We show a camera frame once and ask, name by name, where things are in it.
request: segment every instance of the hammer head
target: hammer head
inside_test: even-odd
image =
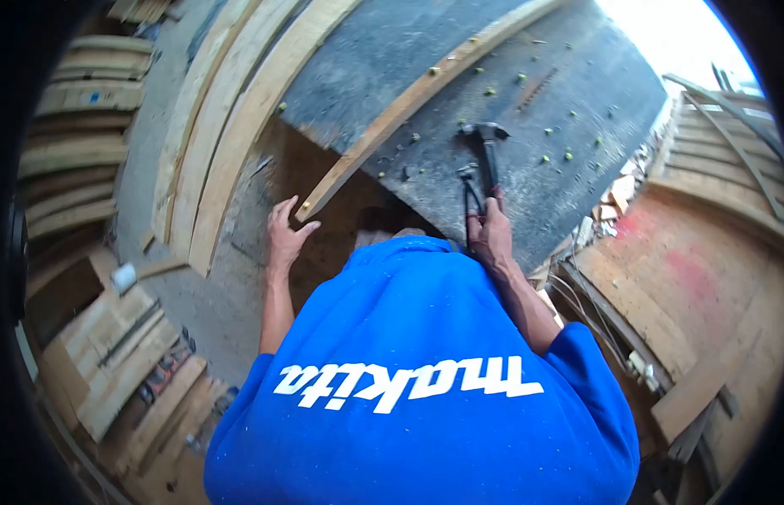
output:
[[[499,125],[498,123],[493,123],[488,121],[487,123],[474,123],[472,125],[463,125],[462,132],[466,135],[470,135],[473,132],[479,132],[479,135],[482,136],[482,140],[484,141],[491,141],[495,138],[499,138],[501,140],[510,136],[507,133],[507,130]]]

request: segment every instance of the blue hoodie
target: blue hoodie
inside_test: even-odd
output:
[[[400,237],[353,253],[257,357],[205,462],[213,503],[624,503],[625,397],[589,329],[534,354],[479,263]]]

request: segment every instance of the sky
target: sky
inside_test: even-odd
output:
[[[741,50],[702,0],[597,0],[597,3],[659,75],[670,72],[716,90],[718,83],[710,66],[714,62],[718,68],[733,74],[732,82],[753,78]]]

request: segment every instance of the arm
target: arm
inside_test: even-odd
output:
[[[504,309],[518,328],[527,345],[544,356],[560,332],[552,313],[512,258],[510,221],[499,209],[496,198],[485,200],[487,216],[469,213],[470,247],[493,278],[504,302]]]
[[[299,256],[302,244],[322,223],[311,221],[299,231],[288,227],[288,215],[296,204],[296,195],[279,202],[268,216],[268,238],[271,243],[266,269],[266,298],[260,322],[258,353],[275,354],[291,329],[294,314],[288,276],[291,265]]]

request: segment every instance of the man's left hand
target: man's left hand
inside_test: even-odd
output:
[[[299,256],[302,244],[322,224],[311,221],[299,231],[294,231],[288,226],[288,216],[291,208],[296,204],[297,195],[279,202],[268,216],[268,238],[271,249],[268,256],[268,270],[270,273],[287,275],[291,265]]]

